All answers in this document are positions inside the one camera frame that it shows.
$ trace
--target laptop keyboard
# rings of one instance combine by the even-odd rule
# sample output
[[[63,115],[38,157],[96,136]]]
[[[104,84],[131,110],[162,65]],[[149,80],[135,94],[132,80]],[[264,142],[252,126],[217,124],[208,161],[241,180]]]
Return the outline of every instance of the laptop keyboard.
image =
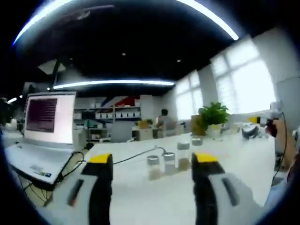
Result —
[[[65,162],[66,158],[69,158],[71,153],[69,150],[64,149],[53,149],[32,144],[19,144],[18,148],[26,148],[32,155],[41,161],[50,162]]]

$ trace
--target jar lid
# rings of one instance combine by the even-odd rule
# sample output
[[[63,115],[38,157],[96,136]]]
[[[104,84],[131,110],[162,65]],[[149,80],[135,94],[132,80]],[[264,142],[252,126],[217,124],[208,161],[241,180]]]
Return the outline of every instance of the jar lid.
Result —
[[[201,138],[194,138],[192,139],[192,145],[194,146],[200,146],[203,144],[203,140]]]
[[[177,149],[178,150],[189,150],[189,142],[178,142]]]
[[[163,154],[165,161],[174,161],[175,160],[175,154],[173,152],[165,152]]]
[[[158,156],[148,156],[147,163],[148,163],[148,165],[158,165],[159,157]]]

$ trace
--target ceiling light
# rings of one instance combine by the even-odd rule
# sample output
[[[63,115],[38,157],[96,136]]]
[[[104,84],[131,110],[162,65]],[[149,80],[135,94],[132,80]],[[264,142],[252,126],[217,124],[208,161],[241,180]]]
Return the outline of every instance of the ceiling light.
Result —
[[[71,1],[72,0],[56,0],[49,3],[47,6],[45,6],[38,14],[36,14],[31,20],[29,20],[27,24],[25,24],[25,26],[22,28],[18,36],[15,38],[14,44],[20,38],[20,36],[22,36],[22,34],[25,33],[32,25],[34,25],[36,22],[43,19],[45,16],[49,15],[54,10],[58,9],[59,7]]]
[[[109,81],[85,81],[85,82],[76,82],[76,83],[67,83],[62,85],[56,85],[54,89],[69,88],[69,87],[78,87],[86,85],[95,85],[95,84],[148,84],[148,85],[160,85],[160,86],[173,86],[174,82],[167,81],[140,81],[140,80],[109,80]]]
[[[8,100],[7,103],[13,103],[16,100],[17,100],[17,98],[15,97],[15,98],[12,98],[11,100]]]
[[[179,2],[182,2],[183,4],[186,4],[195,10],[199,11],[203,15],[210,18],[213,22],[215,22],[217,25],[219,25],[233,40],[239,39],[239,36],[231,29],[230,26],[227,25],[220,17],[218,17],[216,14],[211,12],[208,8],[204,7],[200,3],[196,2],[195,0],[177,0]]]

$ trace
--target monitor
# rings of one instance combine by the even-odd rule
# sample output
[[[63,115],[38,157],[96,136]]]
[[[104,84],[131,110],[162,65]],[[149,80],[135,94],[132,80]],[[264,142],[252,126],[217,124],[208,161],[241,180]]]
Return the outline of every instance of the monitor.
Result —
[[[28,95],[24,138],[47,143],[73,144],[75,92]]]

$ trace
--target black cable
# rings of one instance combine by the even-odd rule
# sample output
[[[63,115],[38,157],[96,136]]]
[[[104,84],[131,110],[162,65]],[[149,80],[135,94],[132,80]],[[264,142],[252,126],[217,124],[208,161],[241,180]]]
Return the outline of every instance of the black cable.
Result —
[[[78,167],[80,167],[80,165],[81,165],[83,162],[86,162],[86,160],[84,160],[84,154],[83,154],[82,152],[80,152],[80,151],[73,152],[73,154],[72,154],[71,157],[73,157],[73,155],[75,155],[75,154],[81,154],[81,155],[82,155],[82,160],[81,160],[81,161],[77,161],[76,164],[78,164],[78,163],[80,163],[80,164],[78,164],[73,170],[71,170],[70,172],[68,172],[67,174],[65,174],[65,175],[63,176],[63,178],[67,177],[70,173],[72,173],[73,171],[75,171]]]
[[[164,153],[166,153],[166,150],[165,150],[164,148],[155,146],[153,149],[150,149],[150,150],[147,150],[147,151],[143,151],[143,152],[141,152],[141,153],[139,153],[139,154],[137,154],[137,155],[134,155],[134,156],[132,156],[132,157],[129,157],[129,158],[127,158],[127,159],[121,160],[121,161],[116,162],[116,163],[113,163],[113,164],[116,165],[116,164],[119,164],[119,163],[126,162],[126,161],[128,161],[128,160],[131,160],[131,159],[133,159],[133,158],[135,158],[135,157],[138,157],[138,156],[140,156],[140,155],[142,155],[142,154],[145,154],[145,153],[147,153],[147,152],[150,152],[150,151],[153,151],[153,150],[156,150],[156,149],[162,149],[162,150],[164,151]]]
[[[32,186],[29,186],[31,191],[40,199],[42,200],[43,203],[45,203],[45,201],[32,189]]]
[[[287,128],[286,128],[286,121],[285,121],[285,114],[282,112],[282,115],[283,115],[283,119],[284,119],[284,122],[285,122],[285,149],[283,151],[283,155],[282,155],[282,158],[280,160],[280,163],[279,163],[279,166],[278,166],[278,169],[272,179],[272,181],[274,180],[274,178],[276,177],[277,173],[279,172],[280,170],[280,167],[281,167],[281,164],[283,162],[283,159],[285,158],[285,151],[286,151],[286,146],[287,146]]]
[[[46,196],[45,196],[45,194],[44,194],[44,192],[43,192],[43,190],[41,189],[41,192],[42,192],[42,195],[43,195],[43,197],[45,198],[45,200],[47,201],[47,198],[46,198]]]
[[[27,188],[29,188],[30,185],[32,185],[32,183],[30,183],[29,185],[27,185],[26,187],[24,187],[23,191],[25,191]]]
[[[32,203],[32,201],[30,200],[30,198],[28,197],[28,195],[27,195],[27,193],[26,193],[26,191],[25,191],[25,189],[26,189],[27,187],[29,187],[31,184],[29,184],[26,188],[23,188],[23,184],[22,184],[22,182],[21,182],[20,175],[18,175],[18,178],[19,178],[19,181],[20,181],[20,184],[21,184],[21,187],[22,187],[23,192],[25,193],[25,195],[26,195],[26,197],[28,198],[28,200]]]

